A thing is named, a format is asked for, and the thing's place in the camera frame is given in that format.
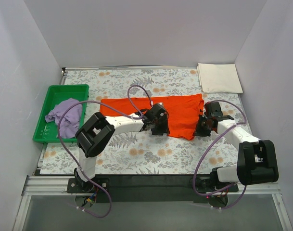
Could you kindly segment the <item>orange t shirt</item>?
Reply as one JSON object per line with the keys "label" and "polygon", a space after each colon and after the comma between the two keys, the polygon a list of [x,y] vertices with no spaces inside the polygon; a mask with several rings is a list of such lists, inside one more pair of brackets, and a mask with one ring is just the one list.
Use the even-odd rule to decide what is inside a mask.
{"label": "orange t shirt", "polygon": [[[150,108],[148,98],[131,98],[139,109]],[[204,100],[202,94],[189,96],[164,96],[153,97],[153,103],[163,103],[169,113],[168,127],[170,137],[194,139],[194,132],[203,113]],[[102,99],[102,103],[111,106],[127,115],[136,112],[129,99]],[[100,112],[104,116],[120,116],[121,114],[105,106],[100,106]]]}

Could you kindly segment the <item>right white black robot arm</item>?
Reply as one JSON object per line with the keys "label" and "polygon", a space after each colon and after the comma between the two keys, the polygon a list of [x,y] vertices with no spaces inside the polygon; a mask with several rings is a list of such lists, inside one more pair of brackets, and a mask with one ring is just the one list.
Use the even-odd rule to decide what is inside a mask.
{"label": "right white black robot arm", "polygon": [[224,115],[220,102],[205,104],[205,112],[199,116],[194,135],[209,137],[215,132],[219,139],[225,138],[238,152],[237,163],[229,167],[216,167],[204,176],[194,173],[192,184],[195,189],[218,192],[235,183],[248,186],[276,182],[279,170],[273,142],[261,140],[244,130],[241,126],[246,124],[246,119],[235,122],[232,116]]}

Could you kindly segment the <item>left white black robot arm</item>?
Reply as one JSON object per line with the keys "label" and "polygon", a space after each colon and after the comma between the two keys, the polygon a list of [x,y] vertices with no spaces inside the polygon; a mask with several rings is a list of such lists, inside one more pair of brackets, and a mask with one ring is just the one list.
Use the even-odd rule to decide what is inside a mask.
{"label": "left white black robot arm", "polygon": [[95,177],[97,156],[113,136],[149,130],[153,135],[169,134],[168,119],[169,113],[162,103],[123,116],[104,116],[100,112],[93,114],[76,133],[80,164],[74,170],[76,183],[85,188],[89,179]]}

